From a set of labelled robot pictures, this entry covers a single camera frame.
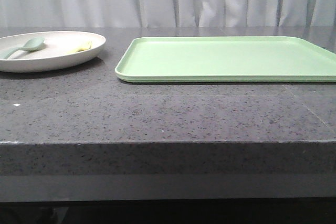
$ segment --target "countertop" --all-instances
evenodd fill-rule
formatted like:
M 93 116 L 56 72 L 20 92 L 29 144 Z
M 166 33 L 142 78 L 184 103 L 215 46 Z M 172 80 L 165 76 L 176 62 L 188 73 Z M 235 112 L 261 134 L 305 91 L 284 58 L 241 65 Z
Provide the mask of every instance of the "countertop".
M 107 42 L 76 67 L 0 72 L 0 201 L 336 196 L 334 83 L 131 84 L 114 73 L 138 37 L 294 36 L 336 52 L 336 27 L 0 28 L 0 37 L 48 30 Z

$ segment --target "gray granite countertop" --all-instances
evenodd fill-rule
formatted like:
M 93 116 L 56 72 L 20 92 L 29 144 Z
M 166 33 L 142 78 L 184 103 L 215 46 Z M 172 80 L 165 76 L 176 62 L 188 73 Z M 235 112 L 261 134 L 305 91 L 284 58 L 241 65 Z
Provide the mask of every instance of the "gray granite countertop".
M 0 72 L 2 176 L 336 170 L 333 83 L 131 84 L 114 74 L 138 37 L 294 36 L 336 52 L 335 27 L 0 28 L 0 37 L 48 30 L 107 42 L 76 67 Z

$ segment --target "light green tray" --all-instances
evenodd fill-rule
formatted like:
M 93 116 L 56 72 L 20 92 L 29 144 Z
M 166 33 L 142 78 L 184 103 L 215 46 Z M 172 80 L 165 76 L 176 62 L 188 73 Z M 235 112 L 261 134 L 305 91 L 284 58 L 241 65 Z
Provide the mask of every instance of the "light green tray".
M 294 37 L 138 38 L 115 72 L 128 82 L 336 82 L 336 55 Z

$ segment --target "green spoon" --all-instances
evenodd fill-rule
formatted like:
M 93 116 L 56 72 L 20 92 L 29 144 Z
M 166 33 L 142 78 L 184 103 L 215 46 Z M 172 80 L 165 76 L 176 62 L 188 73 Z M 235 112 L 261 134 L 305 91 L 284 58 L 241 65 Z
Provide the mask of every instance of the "green spoon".
M 7 59 L 13 53 L 15 53 L 16 51 L 19 51 L 19 50 L 23 50 L 23 51 L 40 50 L 40 49 L 42 49 L 43 42 L 44 42 L 43 37 L 36 37 L 36 38 L 30 39 L 22 47 L 14 47 L 14 48 L 11 48 L 11 49 L 5 51 L 4 53 L 2 53 L 0 55 L 0 59 Z

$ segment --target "plate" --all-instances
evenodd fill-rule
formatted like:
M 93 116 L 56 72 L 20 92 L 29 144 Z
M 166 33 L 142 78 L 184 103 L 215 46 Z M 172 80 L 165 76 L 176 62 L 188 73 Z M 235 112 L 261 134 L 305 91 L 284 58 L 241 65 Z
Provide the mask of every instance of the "plate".
M 115 68 L 128 82 L 336 82 L 336 55 L 284 36 L 135 39 Z
M 8 59 L 0 59 L 0 71 L 27 73 L 72 67 L 96 57 L 106 42 L 101 35 L 83 31 L 46 31 L 0 38 L 0 54 L 9 48 L 22 46 L 34 37 L 45 38 L 43 49 L 33 52 L 17 51 Z M 92 42 L 90 49 L 67 53 L 88 40 Z

